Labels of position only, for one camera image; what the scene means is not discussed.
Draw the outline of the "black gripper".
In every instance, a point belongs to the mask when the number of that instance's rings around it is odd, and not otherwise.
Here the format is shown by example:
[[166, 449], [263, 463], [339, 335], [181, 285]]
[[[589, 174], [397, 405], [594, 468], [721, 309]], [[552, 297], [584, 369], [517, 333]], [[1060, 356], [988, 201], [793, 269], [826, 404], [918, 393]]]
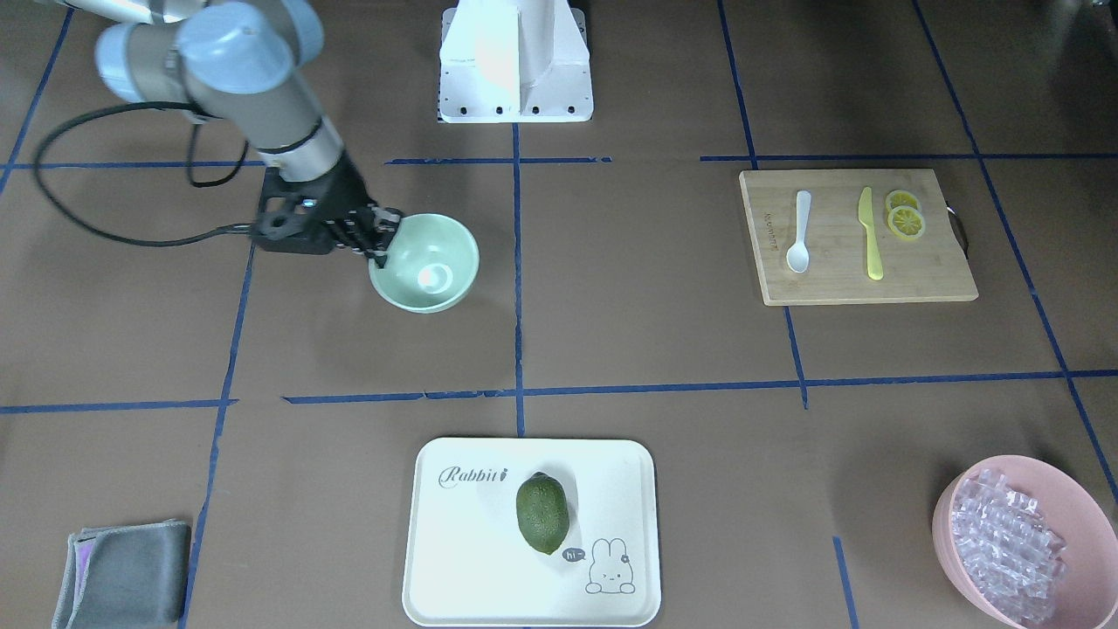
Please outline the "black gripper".
[[323, 177], [328, 179], [323, 223], [330, 228], [335, 246], [383, 268], [389, 261], [387, 248], [402, 226], [402, 211], [371, 203], [366, 183], [347, 152]]

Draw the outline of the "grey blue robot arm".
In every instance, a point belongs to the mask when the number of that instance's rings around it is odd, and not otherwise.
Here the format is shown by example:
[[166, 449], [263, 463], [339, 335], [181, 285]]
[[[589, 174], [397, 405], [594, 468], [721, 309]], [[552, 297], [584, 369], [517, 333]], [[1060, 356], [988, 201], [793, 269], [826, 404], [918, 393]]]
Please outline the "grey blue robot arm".
[[307, 1], [72, 1], [108, 17], [95, 60], [122, 104], [80, 115], [46, 136], [32, 161], [36, 185], [69, 222], [127, 244], [73, 215], [40, 174], [53, 141], [77, 125], [141, 109], [176, 109], [200, 125], [227, 120], [265, 165], [252, 223], [190, 238], [133, 239], [164, 248], [244, 234], [269, 252], [324, 255], [345, 248], [383, 267], [402, 212], [368, 196], [335, 125], [300, 69], [322, 53], [324, 30]]

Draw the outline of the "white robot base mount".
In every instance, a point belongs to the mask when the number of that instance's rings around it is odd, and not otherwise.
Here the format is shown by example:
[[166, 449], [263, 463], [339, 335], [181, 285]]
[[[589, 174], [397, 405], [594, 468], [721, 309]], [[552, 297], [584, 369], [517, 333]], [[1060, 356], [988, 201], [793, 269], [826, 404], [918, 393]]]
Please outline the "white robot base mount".
[[459, 1], [442, 13], [439, 61], [443, 123], [593, 118], [587, 19], [568, 1]]

